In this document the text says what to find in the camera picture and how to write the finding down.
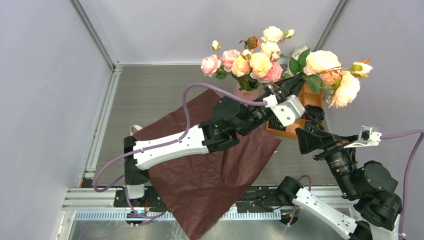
vase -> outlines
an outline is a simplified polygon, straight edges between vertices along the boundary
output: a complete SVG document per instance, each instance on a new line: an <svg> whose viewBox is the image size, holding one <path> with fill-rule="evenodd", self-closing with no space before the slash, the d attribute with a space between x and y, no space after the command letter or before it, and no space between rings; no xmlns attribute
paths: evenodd
<svg viewBox="0 0 424 240"><path fill-rule="evenodd" d="M259 97L259 87L253 91L239 90L240 84L237 82L234 95L247 101L253 101Z"/></svg>

purple cable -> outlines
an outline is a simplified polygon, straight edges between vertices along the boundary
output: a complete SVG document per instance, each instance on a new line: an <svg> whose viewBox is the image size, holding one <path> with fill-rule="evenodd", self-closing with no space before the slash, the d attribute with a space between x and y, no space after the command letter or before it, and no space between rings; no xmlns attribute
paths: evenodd
<svg viewBox="0 0 424 240"><path fill-rule="evenodd" d="M303 175L303 176L299 177L298 181L300 182L303 178L309 179L308 191L310 192L311 191L311 188L312 188L312 179L308 175ZM297 205L294 205L293 212L291 213L291 218L288 221L288 224L285 226L284 230L282 231L282 235L283 236L284 236L284 233L286 232L286 230L289 228L290 224L292 223L293 219L295 218L295 213L296 213L296 208L297 207L298 207Z"/></svg>
<svg viewBox="0 0 424 240"><path fill-rule="evenodd" d="M228 96L229 98L231 98L233 100L236 100L238 102L241 102L241 103L247 104L247 105L251 105L251 106L265 106L265 105L267 105L267 102L266 101L248 101L248 100L245 100L243 98L240 98L240 97L238 97L238 96L236 96L234 94L231 94L231 93L229 93L229 92L227 92L225 90L222 90L221 88L218 88L218 87L216 87L214 85L210 85L210 84L207 84L207 83L204 83L204 82L194 82L194 83L189 84L185 88L184 92L182 93L182 108L184 109L185 120L186 120L185 131L182 133L182 135L178 139L175 139L175 140L172 140L172 141L168 141L168 142L164 142L164 143L157 144L157 145L153 145L153 146L148 146L148 147L145 147L143 149L129 151L129 152L127 152L127 153L125 153L125 154L123 154L121 156L118 156L118 157L114 158L113 160L111 160L110 162L108 162L106 165L104 165L100 169L100 171L98 171L98 174L94 177L94 179L93 179L93 189L96 192L98 192L98 193L104 192L104 191L110 189L119 180L121 180L122 178L124 178L124 175L121 175L117 179L115 179L111 184L109 184L108 186L106 186L105 188L102 188L102 189L99 189L98 188L98 183L99 183L100 176L102 176L102 174L105 172L105 170L108 167L110 167L112 164L114 164L118 160L123 159L125 157L128 157L130 155L136 154L136 153L140 153L140 152L146 151L146 150L156 149L156 148L165 147L165 146L168 146L168 145L171 145L171 144L178 143L179 141L181 141L187 135L187 133L189 132L189 129L190 129L190 115L189 115L189 109L187 108L186 97L187 97L187 93L189 92L189 90L191 88L194 88L194 87L208 88L208 89L214 90L215 92L219 92L221 94L224 94L224 95ZM159 218L160 216L163 215L162 214L162 215L151 217L151 216L146 216L146 215L139 214L137 211L134 210L134 207L131 205L131 202L129 201L129 195L128 195L127 188L124 187L124 189L125 189L125 198L127 199L128 206L131 208L131 210L133 210L133 212L135 213L135 215L137 215L137 216L139 216L141 218L148 218L148 219L152 219L152 220L154 220L156 218Z"/></svg>
<svg viewBox="0 0 424 240"><path fill-rule="evenodd" d="M405 226L405 218L407 215L407 207L408 207L408 179L411 171L412 161L414 160L414 156L417 153L418 147L424 139L424 129L417 129L412 131L407 131L403 133L382 136L381 140L386 139L396 139L405 137L412 134L420 134L418 140L416 141L411 154L409 155L408 163L406 164L405 175L403 176L403 204L402 204L402 214L400 215L400 223L399 223L399 240L403 240L404 226Z"/></svg>

